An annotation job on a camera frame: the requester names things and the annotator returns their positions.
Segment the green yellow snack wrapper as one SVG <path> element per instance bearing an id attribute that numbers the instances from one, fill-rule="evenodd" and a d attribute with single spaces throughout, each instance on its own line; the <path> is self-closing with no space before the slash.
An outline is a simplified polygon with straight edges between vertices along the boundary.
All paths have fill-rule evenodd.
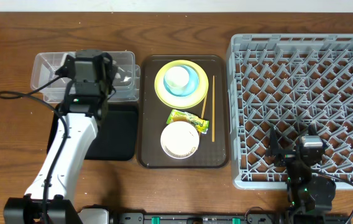
<path id="1" fill-rule="evenodd" d="M 179 111 L 176 109 L 172 109 L 170 115 L 167 118 L 167 124 L 176 122 L 176 121 L 184 121 L 190 123 L 195 129 L 202 134 L 206 134 L 209 128 L 209 121 L 198 117 L 195 114 L 191 114 L 185 111 Z"/>

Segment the white rice bowl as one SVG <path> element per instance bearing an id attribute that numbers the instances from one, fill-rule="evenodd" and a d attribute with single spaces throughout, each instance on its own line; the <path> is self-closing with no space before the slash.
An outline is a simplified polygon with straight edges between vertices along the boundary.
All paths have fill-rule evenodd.
<path id="1" fill-rule="evenodd" d="M 186 159 L 199 147 L 199 134 L 195 127 L 185 121 L 168 124 L 161 133 L 160 145 L 169 157 Z"/>

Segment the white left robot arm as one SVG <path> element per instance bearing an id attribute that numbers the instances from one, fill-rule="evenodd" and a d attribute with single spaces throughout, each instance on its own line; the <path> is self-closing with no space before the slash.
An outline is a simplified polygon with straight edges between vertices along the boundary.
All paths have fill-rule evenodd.
<path id="1" fill-rule="evenodd" d="M 42 104 L 58 118 L 55 137 L 45 162 L 22 198 L 9 198 L 4 207 L 6 223 L 109 223 L 109 212 L 94 208 L 77 212 L 73 206 L 76 182 L 101 123 L 108 112 L 117 67 L 101 50 L 65 54 L 55 72 L 70 79 L 58 108 Z"/>

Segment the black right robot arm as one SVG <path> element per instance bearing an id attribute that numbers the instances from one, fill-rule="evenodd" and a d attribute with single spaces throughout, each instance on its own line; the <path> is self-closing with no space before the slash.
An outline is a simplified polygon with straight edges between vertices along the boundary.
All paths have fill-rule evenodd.
<path id="1" fill-rule="evenodd" d="M 270 128 L 270 141 L 265 155 L 273 158 L 276 167 L 287 170 L 287 191 L 291 208 L 280 216 L 280 223 L 325 223 L 325 213 L 331 211 L 336 194 L 333 180 L 314 176 L 311 166 L 320 162 L 326 150 L 326 142 L 313 126 L 308 126 L 308 134 L 298 138 L 294 149 L 278 145 L 278 136 Z"/>

